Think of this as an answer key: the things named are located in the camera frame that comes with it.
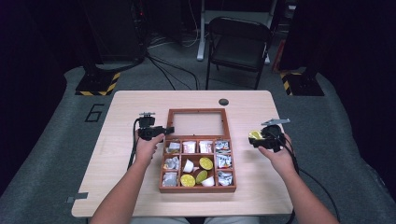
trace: person's leg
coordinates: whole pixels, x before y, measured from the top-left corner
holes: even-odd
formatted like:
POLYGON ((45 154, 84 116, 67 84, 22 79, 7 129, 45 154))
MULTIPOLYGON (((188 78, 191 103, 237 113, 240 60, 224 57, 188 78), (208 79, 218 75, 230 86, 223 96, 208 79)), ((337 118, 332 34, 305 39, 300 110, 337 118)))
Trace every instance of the person's leg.
POLYGON ((184 217, 134 217, 130 224, 190 224, 184 217))
POLYGON ((207 217, 204 224, 259 224, 259 217, 207 217))

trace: wooden table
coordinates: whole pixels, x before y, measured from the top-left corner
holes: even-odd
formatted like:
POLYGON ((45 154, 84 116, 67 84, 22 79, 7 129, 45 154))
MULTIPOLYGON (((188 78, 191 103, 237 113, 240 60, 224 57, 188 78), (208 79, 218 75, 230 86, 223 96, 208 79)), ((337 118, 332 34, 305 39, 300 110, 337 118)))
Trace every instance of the wooden table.
POLYGON ((234 193, 160 193, 163 144, 158 145, 137 199, 134 217, 215 217, 289 214, 286 187, 266 159, 248 142, 261 123, 278 119, 269 91, 118 91, 108 110, 75 201, 74 217, 91 217, 125 174, 139 113, 155 112, 155 126, 166 126, 170 108, 225 108, 233 141, 237 178, 234 193), (219 99, 229 100, 226 106, 219 99))

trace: small object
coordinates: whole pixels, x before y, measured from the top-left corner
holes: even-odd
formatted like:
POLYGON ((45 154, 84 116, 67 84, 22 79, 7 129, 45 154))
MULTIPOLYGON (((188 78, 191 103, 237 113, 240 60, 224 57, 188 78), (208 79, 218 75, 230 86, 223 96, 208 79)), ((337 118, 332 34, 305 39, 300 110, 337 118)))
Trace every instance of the small object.
POLYGON ((230 153, 229 142, 226 140, 218 140, 215 142, 215 149, 217 153, 230 153))
POLYGON ((201 184, 204 187, 212 187, 215 185, 215 178, 213 176, 210 176, 209 178, 202 181, 201 184))
POLYGON ((166 159, 164 163, 165 165, 163 166, 163 169, 178 169, 178 157, 166 159))
POLYGON ((207 170, 197 169, 194 171, 195 183, 201 184, 202 181, 207 179, 207 170))
POLYGON ((194 187, 195 186, 195 178, 192 175, 183 175, 180 178, 180 183, 184 187, 194 187))
POLYGON ((222 171, 219 172, 219 183, 222 186, 230 186, 233 183, 233 174, 224 173, 222 171))
POLYGON ((218 167, 221 168, 232 168, 233 163, 231 156, 229 155, 218 155, 218 167))
POLYGON ((195 153, 196 142, 189 141, 183 142, 183 152, 184 153, 195 153))
POLYGON ((193 168, 194 168, 194 163, 192 163, 192 161, 190 160, 186 160, 186 164, 184 165, 183 172, 191 173, 193 168))
POLYGON ((251 131, 248 134, 248 137, 253 139, 262 139, 262 134, 260 133, 260 131, 255 130, 255 131, 251 131))
POLYGON ((205 170, 213 169, 213 161, 206 157, 199 159, 199 165, 205 170))
POLYGON ((163 175, 163 186, 164 187, 176 187, 177 186, 177 173, 167 172, 163 175))
POLYGON ((201 141, 199 142, 199 148, 201 153, 212 153, 212 141, 201 141))
POLYGON ((171 142, 166 149, 167 153, 178 153, 180 151, 180 143, 171 142))

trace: black chair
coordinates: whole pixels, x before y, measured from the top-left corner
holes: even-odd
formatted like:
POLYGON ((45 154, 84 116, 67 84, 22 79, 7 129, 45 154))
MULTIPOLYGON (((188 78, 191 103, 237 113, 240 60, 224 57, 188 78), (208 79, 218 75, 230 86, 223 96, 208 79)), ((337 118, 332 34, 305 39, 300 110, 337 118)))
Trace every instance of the black chair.
POLYGON ((271 32, 255 21, 217 17, 209 23, 209 56, 207 59, 206 87, 209 84, 210 65, 219 65, 257 73, 254 90, 262 76, 268 54, 271 32))

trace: wooden frame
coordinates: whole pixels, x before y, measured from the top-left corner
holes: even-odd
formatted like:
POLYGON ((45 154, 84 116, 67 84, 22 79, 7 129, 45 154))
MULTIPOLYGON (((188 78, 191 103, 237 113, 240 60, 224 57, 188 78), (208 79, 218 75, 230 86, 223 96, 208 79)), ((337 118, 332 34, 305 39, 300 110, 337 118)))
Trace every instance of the wooden frame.
POLYGON ((235 178, 235 166, 233 163, 233 146, 231 142, 231 136, 229 131, 229 126, 227 122, 227 116, 224 108, 190 108, 190 109, 169 109, 167 127, 174 127, 175 116, 177 114, 188 114, 188 115, 213 115, 219 114, 221 119, 221 134, 169 134, 165 136, 164 147, 163 147, 163 160, 162 169, 160 175, 159 190, 161 193, 222 193, 222 192, 235 192, 236 190, 236 178, 235 178), (207 153, 202 153, 200 150, 201 141, 211 141, 211 151, 207 153), (183 142, 193 142, 195 143, 195 150, 193 152, 187 153, 184 151, 183 142), (168 148, 171 143, 176 143, 179 145, 178 151, 169 151, 168 148), (220 143, 228 144, 229 151, 218 152, 216 147, 220 143), (219 165, 218 159, 220 157, 227 158, 231 161, 230 167, 221 167, 219 165), (167 159, 177 158, 178 168, 168 169, 165 161, 167 159), (194 171, 200 169, 201 158, 208 158, 213 161, 213 169, 207 170, 208 177, 213 176, 215 180, 215 185, 212 187, 204 187, 202 184, 196 184, 193 187, 184 187, 181 184, 180 178, 183 175, 188 175, 184 173, 183 169, 186 165, 186 161, 192 161, 194 171), (231 185, 222 186, 219 182, 219 172, 226 174, 231 174, 233 179, 231 185), (163 185, 163 177, 165 173, 176 173, 177 185, 175 187, 165 187, 163 185))

